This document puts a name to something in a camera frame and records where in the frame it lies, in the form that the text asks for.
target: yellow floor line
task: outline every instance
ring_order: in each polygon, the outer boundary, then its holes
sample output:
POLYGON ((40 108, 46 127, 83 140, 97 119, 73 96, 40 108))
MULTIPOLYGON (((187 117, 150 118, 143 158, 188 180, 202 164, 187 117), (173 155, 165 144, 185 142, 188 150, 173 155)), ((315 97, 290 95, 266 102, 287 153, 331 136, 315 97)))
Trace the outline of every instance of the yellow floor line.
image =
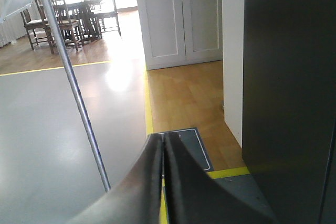
POLYGON ((153 116, 150 100, 149 82, 147 70, 144 73, 144 90, 145 90, 145 120, 146 120, 146 133, 147 135, 154 133, 153 129, 153 116))
POLYGON ((245 175, 250 174, 247 167, 239 167, 239 168, 233 168, 233 169, 226 169, 226 170, 215 170, 213 172, 207 173, 211 178, 226 178, 226 177, 232 177, 232 176, 239 176, 239 175, 245 175))
MULTIPOLYGON (((73 67, 86 66, 86 65, 95 65, 95 64, 102 64, 102 63, 109 63, 109 62, 111 62, 111 61, 110 60, 106 60, 106 61, 98 61, 98 62, 92 62, 92 63, 83 63, 83 64, 73 65, 73 67)), ((64 67, 43 68, 43 69, 27 70, 27 71, 14 72, 14 73, 2 73, 2 74, 0 74, 0 77, 1 76, 12 76, 14 74, 20 74, 20 73, 33 73, 33 72, 54 70, 54 69, 60 69, 60 68, 64 68, 64 67)))
POLYGON ((168 224, 167 206, 166 206, 166 201, 164 198, 163 188, 161 189, 160 224, 168 224))

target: white curtain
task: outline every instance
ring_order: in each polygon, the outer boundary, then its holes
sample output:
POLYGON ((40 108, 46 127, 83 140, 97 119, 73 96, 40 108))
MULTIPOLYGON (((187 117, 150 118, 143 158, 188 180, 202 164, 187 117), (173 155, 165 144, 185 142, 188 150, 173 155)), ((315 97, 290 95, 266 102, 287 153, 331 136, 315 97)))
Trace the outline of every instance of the white curtain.
MULTIPOLYGON (((0 0, 0 10, 2 10, 4 3, 5 0, 0 0)), ((0 24, 0 47, 25 34, 26 30, 21 15, 18 14, 9 18, 3 24, 0 24)))
POLYGON ((15 15, 0 24, 0 47, 26 34, 21 15, 15 15))

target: white cabinet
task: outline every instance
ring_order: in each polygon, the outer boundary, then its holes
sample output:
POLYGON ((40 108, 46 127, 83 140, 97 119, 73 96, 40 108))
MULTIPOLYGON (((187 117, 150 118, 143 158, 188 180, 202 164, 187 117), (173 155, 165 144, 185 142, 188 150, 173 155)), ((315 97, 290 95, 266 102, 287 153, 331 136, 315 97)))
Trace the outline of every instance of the white cabinet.
POLYGON ((138 0, 148 69, 221 60, 222 0, 138 0))

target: black panel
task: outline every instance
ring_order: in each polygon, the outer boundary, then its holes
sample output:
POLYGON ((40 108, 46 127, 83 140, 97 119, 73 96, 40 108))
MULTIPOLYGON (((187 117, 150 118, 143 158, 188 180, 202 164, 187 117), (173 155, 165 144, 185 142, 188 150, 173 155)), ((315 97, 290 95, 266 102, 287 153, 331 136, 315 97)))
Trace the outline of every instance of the black panel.
POLYGON ((170 224, 271 224, 206 175, 176 132, 164 136, 164 174, 170 224))
POLYGON ((162 137, 152 134, 122 182, 68 224, 159 224, 161 185, 162 137))
POLYGON ((335 0, 245 0, 243 158, 281 223, 316 224, 336 118, 335 0))
POLYGON ((325 191, 325 201, 323 202, 322 224, 336 223, 336 125, 333 134, 330 153, 330 169, 327 173, 327 184, 325 191))

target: metal pole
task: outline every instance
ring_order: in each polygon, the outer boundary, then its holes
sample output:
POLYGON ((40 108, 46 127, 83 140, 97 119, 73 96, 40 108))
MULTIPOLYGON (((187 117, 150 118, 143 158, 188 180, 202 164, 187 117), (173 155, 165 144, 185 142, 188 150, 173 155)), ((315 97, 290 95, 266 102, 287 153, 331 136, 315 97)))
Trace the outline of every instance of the metal pole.
POLYGON ((94 158, 97 163, 97 167, 100 173, 101 180, 104 184, 105 191, 108 192, 111 189, 109 179, 107 177, 104 163, 102 161, 102 158, 99 152, 95 134, 93 133, 93 129, 90 123, 88 112, 85 108, 85 104, 84 104, 82 95, 80 93, 79 87, 78 87, 78 82, 76 80, 74 69, 72 68, 67 49, 66 49, 63 37, 61 35, 61 31, 58 26, 58 22, 57 22, 55 13, 54 13, 54 8, 50 0, 41 0, 41 1, 44 7, 46 17, 48 19, 48 24, 51 28, 52 33, 54 34, 57 49, 58 49, 59 54, 61 55, 64 69, 67 74, 67 77, 68 77, 68 80, 69 80, 69 83, 72 89, 72 93, 74 94, 73 96, 75 97, 77 107, 78 107, 80 116, 82 118, 85 130, 86 130, 86 134, 88 136, 88 139, 91 145, 93 155, 95 156, 94 158))

